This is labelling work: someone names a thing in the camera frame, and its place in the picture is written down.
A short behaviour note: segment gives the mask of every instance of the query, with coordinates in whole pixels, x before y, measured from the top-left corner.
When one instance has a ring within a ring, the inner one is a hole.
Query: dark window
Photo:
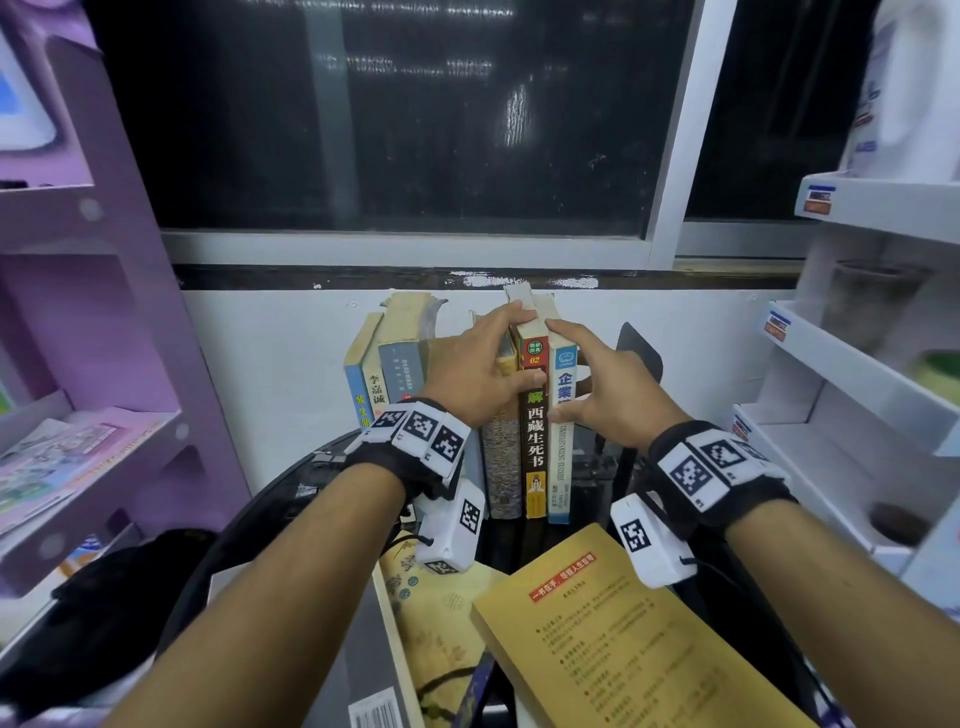
[[[162,227],[643,235],[694,0],[93,0]]]
[[[840,162],[876,5],[739,0],[688,218],[793,218],[801,178]]]

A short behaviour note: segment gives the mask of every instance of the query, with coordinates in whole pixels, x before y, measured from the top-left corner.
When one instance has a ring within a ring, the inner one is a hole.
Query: left hand
[[[510,324],[525,324],[537,317],[519,301],[505,303],[477,319],[433,367],[420,396],[442,404],[461,422],[479,427],[520,392],[542,387],[546,374],[539,369],[502,376],[494,363],[500,339]]]

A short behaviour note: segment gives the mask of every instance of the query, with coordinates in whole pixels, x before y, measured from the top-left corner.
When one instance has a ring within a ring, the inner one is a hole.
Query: white window frame
[[[166,231],[167,251],[174,263],[565,270],[667,270],[677,255],[802,257],[804,224],[684,221],[735,10],[736,0],[695,4],[643,238]]]

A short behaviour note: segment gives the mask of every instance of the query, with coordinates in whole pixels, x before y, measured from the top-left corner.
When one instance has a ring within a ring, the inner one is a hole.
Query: bottle
[[[57,128],[0,29],[0,152],[38,149],[56,136]]]
[[[951,182],[960,167],[960,1],[883,0],[844,153],[853,177]]]

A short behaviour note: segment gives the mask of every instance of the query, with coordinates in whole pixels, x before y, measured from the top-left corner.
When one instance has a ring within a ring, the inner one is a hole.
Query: cable
[[[723,579],[728,584],[730,584],[738,592],[740,592],[740,595],[743,596],[747,601],[751,602],[752,604],[754,604],[754,606],[758,607],[759,612],[763,616],[765,616],[774,626],[776,626],[778,629],[783,628],[783,625],[780,624],[776,619],[774,619],[773,615],[767,612],[767,610],[763,609],[762,606],[756,604],[756,600],[753,598],[753,596],[748,594],[743,589],[742,586],[740,586],[735,581],[733,581],[733,579],[727,576],[722,569],[715,567],[709,561],[702,561],[701,559],[691,559],[691,558],[681,559],[680,563],[684,564],[685,566],[689,566],[692,564],[698,567],[705,567],[706,569],[709,569],[710,571],[715,573],[717,576],[719,576],[721,579]],[[839,715],[840,711],[838,710],[836,704],[834,703],[833,699],[829,695],[827,695],[827,690],[824,688],[824,684],[820,682],[820,678],[812,669],[810,669],[810,665],[806,663],[806,657],[804,656],[804,654],[800,651],[800,649],[795,644],[793,644],[792,639],[788,639],[786,643],[790,647],[790,650],[793,652],[794,656],[798,660],[800,660],[800,664],[804,666],[804,670],[806,670],[806,674],[809,675],[810,679],[813,681],[813,686],[817,689],[817,692],[824,699],[824,702],[826,702],[827,714]]]
[[[417,539],[417,541],[419,541],[422,544],[426,544],[427,546],[433,545],[433,539],[428,539],[425,536],[421,536],[420,534],[412,533],[412,534],[407,534],[406,536],[400,536],[400,538],[390,541],[386,546],[383,547],[383,550],[380,551],[380,555],[383,556],[383,554],[385,554],[387,551],[389,551],[391,548],[393,548],[397,544],[402,544],[404,541],[413,541],[414,539]]]

